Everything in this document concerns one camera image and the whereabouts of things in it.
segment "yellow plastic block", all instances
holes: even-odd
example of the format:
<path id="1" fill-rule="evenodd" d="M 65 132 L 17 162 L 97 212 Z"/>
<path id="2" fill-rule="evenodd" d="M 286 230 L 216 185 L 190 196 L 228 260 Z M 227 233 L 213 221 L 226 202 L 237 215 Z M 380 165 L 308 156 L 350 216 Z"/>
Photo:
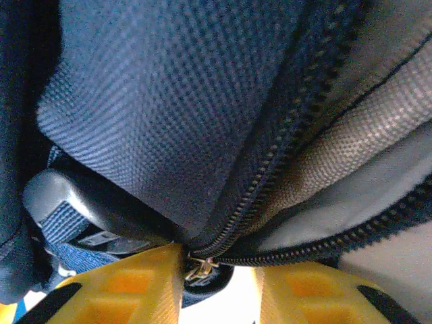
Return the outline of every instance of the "yellow plastic block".
<path id="1" fill-rule="evenodd" d="M 12 324 L 18 304 L 0 304 L 0 324 Z"/>
<path id="2" fill-rule="evenodd" d="M 357 290 L 374 283 L 318 263 L 265 267 L 260 324 L 388 324 Z"/>
<path id="3" fill-rule="evenodd" d="M 170 244 L 65 280 L 82 287 L 48 324 L 169 324 L 178 322 L 184 256 Z"/>

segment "backpack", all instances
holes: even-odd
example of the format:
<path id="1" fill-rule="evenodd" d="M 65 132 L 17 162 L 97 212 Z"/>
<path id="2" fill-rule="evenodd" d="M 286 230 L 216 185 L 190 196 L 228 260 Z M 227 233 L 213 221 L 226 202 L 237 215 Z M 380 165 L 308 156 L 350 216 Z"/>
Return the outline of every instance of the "backpack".
<path id="1" fill-rule="evenodd" d="M 1 10 L 0 302 L 171 241 L 200 300 L 431 220 L 429 1 Z"/>

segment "black plastic buckle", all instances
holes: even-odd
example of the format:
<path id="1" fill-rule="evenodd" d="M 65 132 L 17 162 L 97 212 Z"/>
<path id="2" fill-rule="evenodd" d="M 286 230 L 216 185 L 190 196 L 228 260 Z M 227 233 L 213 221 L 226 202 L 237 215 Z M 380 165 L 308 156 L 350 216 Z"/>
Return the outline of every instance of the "black plastic buckle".
<path id="1" fill-rule="evenodd" d="M 69 203 L 100 232 L 74 242 L 113 254 L 131 253 L 170 243 L 172 222 L 105 178 L 47 169 L 24 189 L 23 203 L 40 225 L 63 202 Z"/>

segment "metal zipper pull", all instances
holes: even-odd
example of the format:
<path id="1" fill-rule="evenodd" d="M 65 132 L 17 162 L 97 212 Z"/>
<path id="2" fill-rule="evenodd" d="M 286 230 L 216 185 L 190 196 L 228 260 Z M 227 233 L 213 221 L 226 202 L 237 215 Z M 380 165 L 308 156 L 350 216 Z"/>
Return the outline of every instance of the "metal zipper pull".
<path id="1" fill-rule="evenodd" d="M 219 263 L 214 263 L 213 258 L 197 259 L 192 258 L 190 254 L 188 255 L 188 258 L 190 260 L 197 261 L 198 264 L 195 268 L 186 273 L 186 276 L 184 278 L 186 281 L 205 279 L 210 275 L 214 267 L 219 267 Z"/>

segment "black zipper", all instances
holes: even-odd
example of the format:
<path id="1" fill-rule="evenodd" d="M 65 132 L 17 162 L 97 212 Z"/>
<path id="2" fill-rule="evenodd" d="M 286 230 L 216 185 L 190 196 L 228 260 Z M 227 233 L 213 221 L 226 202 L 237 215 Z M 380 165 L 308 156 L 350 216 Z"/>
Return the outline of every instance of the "black zipper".
<path id="1" fill-rule="evenodd" d="M 431 199 L 432 174 L 379 215 L 340 234 L 274 252 L 254 253 L 253 256 L 227 254 L 216 258 L 215 262 L 261 267 L 338 257 L 343 252 L 371 245 L 412 226 L 432 220 Z"/>
<path id="2" fill-rule="evenodd" d="M 284 165 L 287 165 L 288 162 L 296 156 L 300 148 L 304 146 L 304 134 L 308 132 L 309 126 L 316 120 L 316 117 L 319 116 L 322 104 L 326 99 L 327 93 L 331 89 L 331 83 L 338 76 L 338 70 L 343 66 L 352 43 L 357 37 L 358 30 L 364 22 L 368 7 L 366 3 L 369 3 L 368 1 L 363 1 L 354 14 L 351 13 L 353 14 L 351 22 L 341 31 L 344 33 L 343 37 L 334 32 L 335 27 L 341 24 L 342 20 L 346 19 L 344 10 L 351 4 L 351 2 L 352 1 L 347 0 L 337 2 L 337 5 L 335 5 L 335 11 L 327 22 L 327 34 L 325 34 L 319 41 L 323 50 L 316 51 L 315 58 L 313 59 L 313 61 L 318 61 L 318 58 L 326 55 L 326 53 L 330 52 L 331 49 L 337 49 L 333 60 L 334 64 L 327 66 L 325 63 L 322 63 L 321 65 L 313 63 L 307 68 L 307 71 L 304 74 L 304 81 L 305 84 L 307 84 L 308 80 L 314 78 L 317 70 L 326 71 L 325 75 L 327 77 L 321 81 L 319 89 L 315 90 L 315 102 L 309 105 L 306 113 L 299 116 L 296 106 L 300 104 L 300 98 L 293 98 L 289 104 L 291 109 L 288 110 L 286 117 L 283 119 L 283 122 L 279 127 L 282 132 L 285 130 L 284 123 L 290 120 L 300 120 L 298 123 L 298 129 L 292 135 L 291 141 L 285 144 L 282 141 L 284 138 L 282 134 L 276 134 L 273 144 L 268 149 L 268 159 L 261 162 L 262 167 L 259 168 L 258 173 L 250 182 L 249 189 L 240 199 L 236 211 L 231 215 L 216 239 L 203 248 L 193 250 L 191 252 L 193 256 L 205 259 L 209 257 L 217 257 L 227 251 L 244 232 L 244 229 L 256 215 L 259 205 L 264 201 L 265 195 L 269 189 L 275 184 L 275 180 L 283 171 Z M 331 49 L 329 49 L 328 45 L 331 44 L 333 37 L 337 38 L 337 40 L 332 44 Z M 274 164 L 275 156 L 278 155 L 277 152 L 280 152 L 281 146 L 283 154 L 278 156 L 279 159 L 275 163 L 276 166 L 269 171 L 268 166 Z M 262 184 L 260 179 L 266 179 L 267 181 Z M 260 191 L 256 194 L 255 191 L 257 188 L 259 188 Z M 249 201 L 251 196 L 254 196 L 254 194 L 256 194 L 256 198 L 253 200 L 251 205 L 248 205 L 246 202 Z"/>

